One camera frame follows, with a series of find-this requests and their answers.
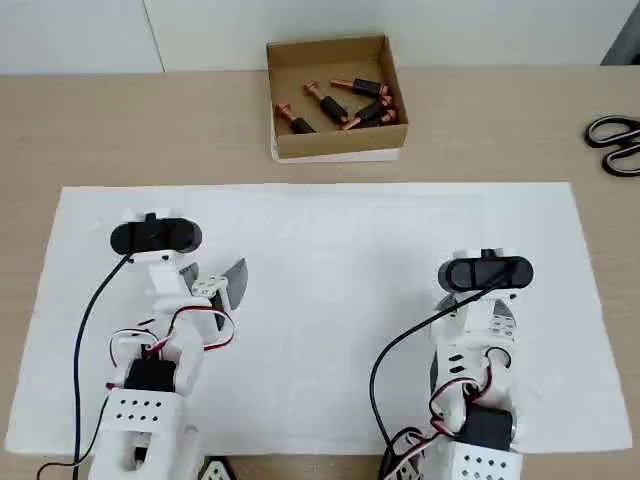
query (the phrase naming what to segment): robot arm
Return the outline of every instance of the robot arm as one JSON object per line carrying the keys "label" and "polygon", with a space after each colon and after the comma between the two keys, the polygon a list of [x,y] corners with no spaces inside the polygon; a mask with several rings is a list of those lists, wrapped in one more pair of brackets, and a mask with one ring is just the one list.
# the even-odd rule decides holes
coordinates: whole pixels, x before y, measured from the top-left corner
{"label": "robot arm", "polygon": [[167,336],[121,336],[111,390],[102,416],[90,480],[188,480],[204,460],[202,438],[188,424],[186,396],[193,389],[207,345],[227,327],[228,313],[244,295],[244,259],[223,275],[198,279],[198,268],[179,267],[201,239],[196,224],[146,214],[117,227],[111,244],[134,252],[154,287],[154,328]]}
{"label": "robot arm", "polygon": [[[497,282],[480,299],[431,325],[430,423],[435,434],[414,443],[385,479],[518,479],[522,457],[513,445],[522,412],[512,368],[517,361],[517,291],[533,279],[531,264],[499,250],[458,255],[439,272],[447,310]],[[422,451],[418,456],[412,452]]]}

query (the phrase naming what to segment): cardboard box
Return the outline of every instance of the cardboard box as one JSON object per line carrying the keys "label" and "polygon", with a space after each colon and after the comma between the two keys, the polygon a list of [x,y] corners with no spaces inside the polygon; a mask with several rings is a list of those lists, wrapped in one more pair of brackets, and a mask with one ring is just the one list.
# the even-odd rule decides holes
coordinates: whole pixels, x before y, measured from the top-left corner
{"label": "cardboard box", "polygon": [[[297,163],[398,158],[409,120],[386,36],[273,43],[267,45],[267,63],[275,160]],[[322,93],[334,97],[350,118],[373,99],[332,87],[329,81],[333,78],[364,78],[389,85],[398,113],[397,123],[342,131],[320,110],[317,100],[305,93],[303,85],[318,81]],[[290,103],[295,114],[303,117],[316,133],[294,134],[288,123],[275,115],[278,103]]]}

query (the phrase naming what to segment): wooden table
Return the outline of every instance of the wooden table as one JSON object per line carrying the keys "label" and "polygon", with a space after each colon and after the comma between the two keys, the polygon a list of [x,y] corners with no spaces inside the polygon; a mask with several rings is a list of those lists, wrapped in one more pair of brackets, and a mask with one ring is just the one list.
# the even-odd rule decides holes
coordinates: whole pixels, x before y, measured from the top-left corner
{"label": "wooden table", "polygon": [[[268,148],[264,72],[0,77],[0,430],[63,185],[570,181],[639,434],[640,180],[604,174],[602,152],[580,134],[598,114],[640,116],[640,68],[410,69],[400,81],[411,122],[400,161],[279,165]],[[40,463],[2,454],[0,480],[31,480]],[[377,457],[233,459],[244,480],[371,480],[377,464]],[[51,470],[46,478],[68,474]],[[524,468],[525,479],[639,475],[640,449],[528,456]]]}

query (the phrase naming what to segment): black scissors handle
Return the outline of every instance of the black scissors handle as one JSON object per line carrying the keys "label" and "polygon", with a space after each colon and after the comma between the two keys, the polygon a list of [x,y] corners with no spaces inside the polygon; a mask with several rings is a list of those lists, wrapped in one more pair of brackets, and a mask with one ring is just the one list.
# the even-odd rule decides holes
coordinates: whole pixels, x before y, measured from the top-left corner
{"label": "black scissors handle", "polygon": [[[603,125],[616,125],[626,127],[623,132],[609,136],[597,135],[597,130]],[[602,168],[616,177],[640,176],[640,168],[620,168],[616,165],[618,160],[630,157],[640,152],[640,121],[623,115],[607,115],[591,122],[584,131],[584,141],[593,148],[618,146],[613,152],[608,153],[602,159]]]}
{"label": "black scissors handle", "polygon": [[[597,130],[603,125],[618,125],[627,127],[622,133],[599,137]],[[591,122],[584,131],[584,141],[593,148],[610,147],[612,145],[625,146],[635,138],[640,139],[640,121],[623,115],[607,115]]]}
{"label": "black scissors handle", "polygon": [[616,166],[618,160],[630,157],[634,153],[640,153],[640,142],[629,143],[626,148],[621,148],[605,155],[602,159],[602,168],[616,177],[638,177],[640,176],[640,168],[620,168]]}

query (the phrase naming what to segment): perforated white bracket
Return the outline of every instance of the perforated white bracket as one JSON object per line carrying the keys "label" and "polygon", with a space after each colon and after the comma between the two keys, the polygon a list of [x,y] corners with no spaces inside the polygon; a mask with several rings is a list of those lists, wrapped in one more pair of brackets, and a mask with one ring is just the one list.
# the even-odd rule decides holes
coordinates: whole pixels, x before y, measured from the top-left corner
{"label": "perforated white bracket", "polygon": [[218,460],[213,460],[204,471],[200,480],[232,480],[232,478],[229,475],[229,472],[227,472],[227,468],[224,466],[224,463]]}
{"label": "perforated white bracket", "polygon": [[419,480],[423,478],[420,473],[413,468],[413,465],[410,462],[400,469],[398,472],[400,475],[400,480]]}
{"label": "perforated white bracket", "polygon": [[467,445],[442,442],[428,451],[420,473],[433,480],[519,480],[522,455]]}
{"label": "perforated white bracket", "polygon": [[100,429],[173,436],[184,428],[184,408],[184,398],[176,393],[115,389]]}

